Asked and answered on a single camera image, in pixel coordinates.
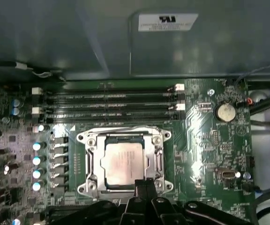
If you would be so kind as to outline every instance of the cable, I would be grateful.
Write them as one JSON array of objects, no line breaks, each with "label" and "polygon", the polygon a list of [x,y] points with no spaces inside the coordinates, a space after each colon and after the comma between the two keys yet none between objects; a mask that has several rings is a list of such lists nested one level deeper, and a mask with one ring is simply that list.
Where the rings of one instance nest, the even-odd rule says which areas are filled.
[{"label": "cable", "polygon": [[266,216],[267,214],[270,214],[270,207],[267,207],[267,208],[265,208],[257,213],[258,220],[261,219],[262,217]]},{"label": "cable", "polygon": [[259,221],[257,218],[257,206],[267,200],[270,199],[270,192],[264,193],[255,199],[255,201],[251,204],[251,219],[255,225],[259,225]]},{"label": "cable", "polygon": [[251,74],[254,74],[254,73],[257,73],[257,72],[260,72],[262,70],[265,70],[265,69],[269,69],[270,68],[270,65],[268,66],[264,66],[264,67],[260,67],[260,68],[257,68],[257,69],[253,69],[252,71],[249,71],[249,72],[246,72],[246,73],[243,73],[242,75],[240,75],[237,80],[234,82],[234,86],[237,86],[239,84],[239,82],[242,80],[242,79],[245,79],[247,76],[251,75]]},{"label": "cable", "polygon": [[264,90],[270,89],[270,81],[248,81],[248,90]]},{"label": "cable", "polygon": [[270,97],[251,106],[250,107],[250,115],[255,115],[257,113],[261,113],[267,109],[270,109]]},{"label": "cable", "polygon": [[251,125],[259,127],[270,127],[270,121],[268,122],[268,121],[251,120]]},{"label": "cable", "polygon": [[53,75],[53,73],[59,73],[60,70],[50,70],[47,68],[33,67],[25,63],[13,62],[13,61],[0,61],[0,67],[12,67],[22,70],[30,70],[32,73],[40,78],[47,78]]}]

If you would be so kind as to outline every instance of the white label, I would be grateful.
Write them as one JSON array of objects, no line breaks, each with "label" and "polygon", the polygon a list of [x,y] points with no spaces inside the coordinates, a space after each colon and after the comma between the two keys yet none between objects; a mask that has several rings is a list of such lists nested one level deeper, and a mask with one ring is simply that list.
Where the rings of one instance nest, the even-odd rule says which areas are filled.
[{"label": "white label", "polygon": [[141,14],[138,31],[187,31],[198,14]]}]

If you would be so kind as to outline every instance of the gray metal surface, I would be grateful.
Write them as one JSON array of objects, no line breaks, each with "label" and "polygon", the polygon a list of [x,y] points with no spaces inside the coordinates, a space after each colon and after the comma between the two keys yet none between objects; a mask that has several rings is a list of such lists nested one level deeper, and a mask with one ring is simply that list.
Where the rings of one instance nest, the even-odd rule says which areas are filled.
[{"label": "gray metal surface", "polygon": [[[253,91],[250,96],[259,101],[270,96],[270,91]],[[270,109],[256,114],[252,120],[270,121]],[[270,128],[252,126],[253,154],[255,156],[255,182],[262,189],[270,188]],[[261,204],[258,209],[270,206],[270,201]],[[270,214],[260,220],[261,225],[270,224]]]},{"label": "gray metal surface", "polygon": [[[190,31],[138,32],[141,13],[199,16]],[[270,63],[270,0],[0,0],[0,60],[67,69],[67,79],[250,70]]]}]

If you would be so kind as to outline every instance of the motherboard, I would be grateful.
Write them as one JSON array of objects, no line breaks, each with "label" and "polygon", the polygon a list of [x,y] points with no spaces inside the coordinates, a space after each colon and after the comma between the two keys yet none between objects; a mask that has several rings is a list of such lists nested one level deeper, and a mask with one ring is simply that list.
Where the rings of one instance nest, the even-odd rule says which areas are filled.
[{"label": "motherboard", "polygon": [[0,85],[0,224],[44,224],[103,199],[201,201],[249,220],[250,116],[230,79]]}]

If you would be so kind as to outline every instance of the cpu socket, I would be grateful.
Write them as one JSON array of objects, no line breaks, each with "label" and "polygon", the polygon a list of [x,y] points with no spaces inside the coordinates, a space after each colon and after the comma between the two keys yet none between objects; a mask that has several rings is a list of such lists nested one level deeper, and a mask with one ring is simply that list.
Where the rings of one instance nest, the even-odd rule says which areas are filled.
[{"label": "cpu socket", "polygon": [[173,190],[165,180],[163,142],[170,131],[158,127],[99,127],[77,135],[85,145],[86,177],[79,194],[95,199],[119,199],[134,194],[135,180],[153,178],[156,191]]}]

